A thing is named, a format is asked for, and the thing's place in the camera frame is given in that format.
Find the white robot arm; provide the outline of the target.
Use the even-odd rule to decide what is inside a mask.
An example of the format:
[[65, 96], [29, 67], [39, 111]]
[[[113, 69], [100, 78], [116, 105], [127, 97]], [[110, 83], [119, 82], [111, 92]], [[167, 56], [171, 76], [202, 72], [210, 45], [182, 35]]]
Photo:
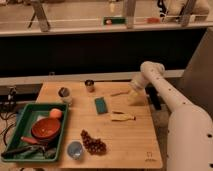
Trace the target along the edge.
[[164, 65], [145, 61], [131, 80], [133, 91], [151, 83], [171, 111], [167, 135], [167, 171], [213, 171], [213, 119], [163, 76]]

